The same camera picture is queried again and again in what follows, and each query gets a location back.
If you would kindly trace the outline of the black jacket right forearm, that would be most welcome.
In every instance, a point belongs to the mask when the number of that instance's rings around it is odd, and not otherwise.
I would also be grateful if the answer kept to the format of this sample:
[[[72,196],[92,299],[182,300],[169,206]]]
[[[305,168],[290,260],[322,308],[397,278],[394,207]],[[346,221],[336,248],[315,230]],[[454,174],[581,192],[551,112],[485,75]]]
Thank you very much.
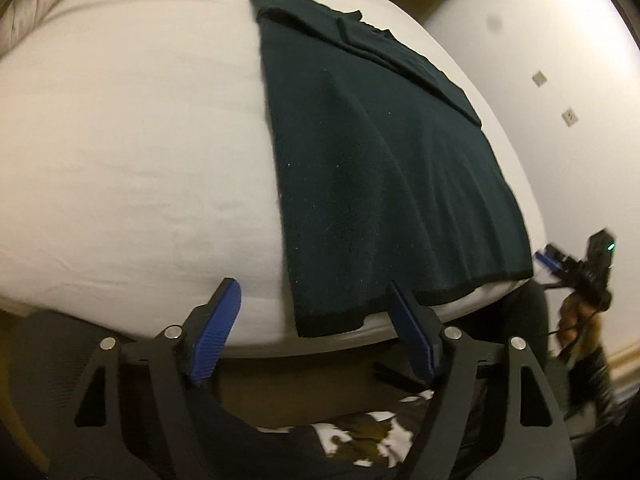
[[[568,370],[570,408],[578,411],[592,404],[597,418],[608,418],[616,412],[616,401],[601,336],[599,348],[589,356],[578,354],[581,343],[582,336],[579,336],[572,344],[561,348],[559,354],[560,361]]]

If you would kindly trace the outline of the right hand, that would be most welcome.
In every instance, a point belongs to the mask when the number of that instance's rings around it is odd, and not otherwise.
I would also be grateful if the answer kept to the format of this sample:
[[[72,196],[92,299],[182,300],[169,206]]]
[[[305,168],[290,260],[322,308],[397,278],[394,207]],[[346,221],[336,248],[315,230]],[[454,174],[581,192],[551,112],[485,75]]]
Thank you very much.
[[[558,332],[556,340],[562,349],[572,344],[579,336],[580,356],[589,356],[600,346],[601,319],[596,308],[573,292],[562,302],[559,310]]]

